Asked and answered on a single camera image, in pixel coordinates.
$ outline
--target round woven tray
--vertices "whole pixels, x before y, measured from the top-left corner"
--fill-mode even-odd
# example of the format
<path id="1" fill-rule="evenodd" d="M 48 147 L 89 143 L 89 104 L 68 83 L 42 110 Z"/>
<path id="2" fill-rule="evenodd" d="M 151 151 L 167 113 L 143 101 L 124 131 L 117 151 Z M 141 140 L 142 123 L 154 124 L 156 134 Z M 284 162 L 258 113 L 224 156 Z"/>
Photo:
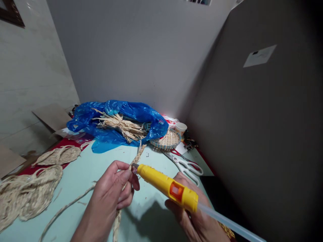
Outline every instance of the round woven tray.
<path id="1" fill-rule="evenodd" d="M 176 146 L 180 143 L 181 141 L 181 136 L 180 134 L 173 130 L 170 129 L 167 134 L 164 136 L 162 139 L 151 139 L 149 142 L 160 149 L 163 150 L 170 150 L 176 148 Z"/>

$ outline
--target scissors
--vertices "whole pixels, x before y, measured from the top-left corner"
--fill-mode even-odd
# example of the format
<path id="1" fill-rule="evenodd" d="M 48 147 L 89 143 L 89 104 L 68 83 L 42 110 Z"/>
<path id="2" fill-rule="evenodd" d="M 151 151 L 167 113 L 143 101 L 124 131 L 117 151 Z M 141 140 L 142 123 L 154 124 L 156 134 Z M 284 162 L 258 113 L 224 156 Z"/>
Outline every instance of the scissors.
<path id="1" fill-rule="evenodd" d="M 173 163 L 175 163 L 177 168 L 182 173 L 186 174 L 189 178 L 191 178 L 196 183 L 197 186 L 200 185 L 200 182 L 195 175 L 197 175 L 197 176 L 203 175 L 203 170 L 201 167 L 199 167 L 198 164 L 192 163 L 191 161 L 184 161 L 184 160 L 177 159 L 175 156 L 172 156 L 171 154 L 166 153 L 164 151 L 162 151 L 162 153 L 164 155 L 166 155 Z M 193 165 L 193 164 L 200 170 L 200 172 L 198 172 L 197 170 L 195 170 L 194 168 L 189 166 L 189 165 Z"/>
<path id="2" fill-rule="evenodd" d="M 184 160 L 186 160 L 186 161 L 188 161 L 188 162 L 191 162 L 191 163 L 194 163 L 195 165 L 193 165 L 193 164 L 190 164 L 190 165 L 192 165 L 193 167 L 194 167 L 194 169 L 195 170 L 197 170 L 197 171 L 199 171 L 200 170 L 200 168 L 199 167 L 197 167 L 197 166 L 199 166 L 197 163 L 195 163 L 195 162 L 193 162 L 193 161 L 190 161 L 189 159 L 187 159 L 185 156 L 183 156 L 181 153 L 179 153 L 176 149 L 171 149 L 171 153 L 172 154 L 174 154 L 174 155 L 178 155 L 178 156 L 180 156 L 180 157 L 182 157 Z"/>

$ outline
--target bundle of corn husks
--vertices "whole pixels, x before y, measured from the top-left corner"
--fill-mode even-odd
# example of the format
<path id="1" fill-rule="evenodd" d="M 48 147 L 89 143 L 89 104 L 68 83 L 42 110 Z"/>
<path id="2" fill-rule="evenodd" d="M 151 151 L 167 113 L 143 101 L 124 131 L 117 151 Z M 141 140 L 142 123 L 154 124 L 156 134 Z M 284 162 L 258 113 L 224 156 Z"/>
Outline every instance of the bundle of corn husks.
<path id="1" fill-rule="evenodd" d="M 151 123 L 133 123 L 130 120 L 124 120 L 122 114 L 109 116 L 105 112 L 100 112 L 95 108 L 92 109 L 102 114 L 100 118 L 92 118 L 92 120 L 98 119 L 100 121 L 97 128 L 119 129 L 128 143 L 131 143 L 133 140 L 139 141 L 145 138 L 150 130 Z"/>

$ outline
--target white cup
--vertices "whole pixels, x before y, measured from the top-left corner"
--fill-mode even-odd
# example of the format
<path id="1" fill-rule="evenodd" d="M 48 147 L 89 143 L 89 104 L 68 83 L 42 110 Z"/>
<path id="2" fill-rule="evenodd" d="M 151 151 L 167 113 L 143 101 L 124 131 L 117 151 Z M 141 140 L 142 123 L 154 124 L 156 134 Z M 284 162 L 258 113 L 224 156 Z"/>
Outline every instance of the white cup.
<path id="1" fill-rule="evenodd" d="M 179 134 L 181 135 L 181 141 L 183 142 L 184 141 L 184 132 L 185 132 L 185 130 L 187 130 L 186 124 L 176 123 L 175 130 L 177 132 L 179 132 Z"/>

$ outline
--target light blue table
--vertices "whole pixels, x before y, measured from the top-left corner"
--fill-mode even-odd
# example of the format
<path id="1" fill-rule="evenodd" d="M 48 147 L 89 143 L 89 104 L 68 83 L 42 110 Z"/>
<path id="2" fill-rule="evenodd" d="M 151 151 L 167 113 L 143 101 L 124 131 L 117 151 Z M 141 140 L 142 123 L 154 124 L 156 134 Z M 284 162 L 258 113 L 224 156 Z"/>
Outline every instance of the light blue table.
<path id="1" fill-rule="evenodd" d="M 94 154 L 91 145 L 89 145 L 81 152 L 77 160 L 64 169 L 63 177 L 47 210 L 26 222 L 16 219 L 0 234 L 0 241 L 38 241 L 45 226 L 58 210 L 92 186 L 92 181 L 98 180 L 114 160 L 131 163 L 137 154 L 137 149 L 136 147 L 120 146 L 103 154 Z M 204 175 L 213 175 L 196 150 L 185 153 L 184 156 L 198 163 L 203 169 Z M 169 177 L 174 177 L 178 172 L 171 160 L 164 154 L 152 151 L 149 147 L 144 150 L 140 159 L 141 163 L 149 165 Z M 185 240 L 184 232 L 176 223 L 173 214 L 164 205 L 166 196 L 143 179 L 139 181 L 140 191 L 135 192 L 130 207 L 122 211 L 118 240 L 120 242 Z M 60 195 L 54 201 L 61 188 Z M 205 193 L 202 183 L 200 183 L 200 189 Z M 80 199 L 80 202 L 88 203 L 91 195 L 92 191 Z M 70 241 L 85 208 L 85 205 L 75 203 L 65 210 L 47 231 L 44 241 Z M 112 233 L 110 233 L 108 241 L 112 241 Z"/>

